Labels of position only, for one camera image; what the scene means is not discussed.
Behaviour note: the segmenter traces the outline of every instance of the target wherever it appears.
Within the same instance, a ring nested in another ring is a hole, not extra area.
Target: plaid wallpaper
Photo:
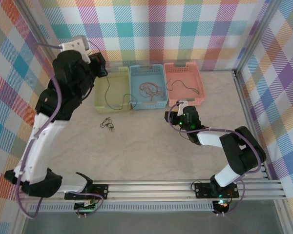
[[[35,44],[13,1],[0,0],[0,234],[13,226],[11,221],[18,212],[15,186],[3,175],[22,156],[38,95],[49,81],[36,57],[42,51]]]
[[[108,61],[199,59],[202,70],[238,65],[269,1],[39,0],[41,15],[26,0],[53,43],[86,35]]]
[[[283,0],[242,75],[270,170],[293,212],[293,0]]]

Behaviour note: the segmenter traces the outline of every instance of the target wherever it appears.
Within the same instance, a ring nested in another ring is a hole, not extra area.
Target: orange plastic tray
[[[202,104],[205,99],[205,92],[196,62],[187,62],[184,67],[175,66],[172,62],[165,63],[164,72],[168,89],[169,106],[174,105],[181,99],[187,99],[188,104],[191,106]],[[174,83],[176,80],[181,80],[189,88],[197,89],[199,93],[187,89],[180,81]]]

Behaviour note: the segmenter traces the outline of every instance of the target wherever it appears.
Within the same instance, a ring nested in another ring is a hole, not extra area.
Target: white floor
[[[231,72],[201,74],[206,99],[197,111],[202,124],[246,126]],[[58,139],[49,167],[57,173],[82,172],[93,180],[148,180],[206,179],[226,165],[222,149],[183,139],[166,123],[164,113],[156,109],[98,114],[92,93]],[[113,132],[100,127],[106,117],[113,121]]]

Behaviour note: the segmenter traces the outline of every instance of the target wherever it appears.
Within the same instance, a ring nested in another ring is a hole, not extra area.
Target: blue plastic tray
[[[164,96],[143,97],[139,92],[139,87],[144,82],[152,82],[162,88]],[[164,68],[161,64],[156,65],[135,65],[130,67],[130,92],[131,105],[134,110],[165,108],[168,102],[166,91]]]

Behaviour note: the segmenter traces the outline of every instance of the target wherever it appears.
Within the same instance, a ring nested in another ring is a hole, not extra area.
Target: yellow basket
[[[108,88],[107,78],[96,78],[94,82],[94,107],[97,112],[103,114],[130,110],[129,68],[111,68],[107,76],[110,83],[106,94],[108,104],[105,101]]]

